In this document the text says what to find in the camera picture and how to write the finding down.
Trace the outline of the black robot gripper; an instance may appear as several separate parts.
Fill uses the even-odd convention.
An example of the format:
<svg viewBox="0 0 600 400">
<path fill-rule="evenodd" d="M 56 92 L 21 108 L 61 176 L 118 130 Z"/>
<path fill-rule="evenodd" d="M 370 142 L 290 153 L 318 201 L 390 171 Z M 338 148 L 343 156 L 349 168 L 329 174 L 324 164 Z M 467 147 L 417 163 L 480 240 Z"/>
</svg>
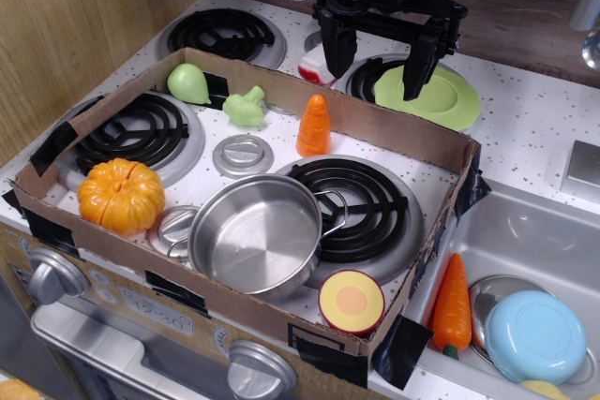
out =
<svg viewBox="0 0 600 400">
<path fill-rule="evenodd" d="M 353 64 L 358 32 L 411 47 L 402 76 L 408 101 L 419 97 L 438 61 L 458 50 L 467 14 L 453 0 L 317 0 L 313 5 L 326 66 L 336 79 Z"/>
</svg>

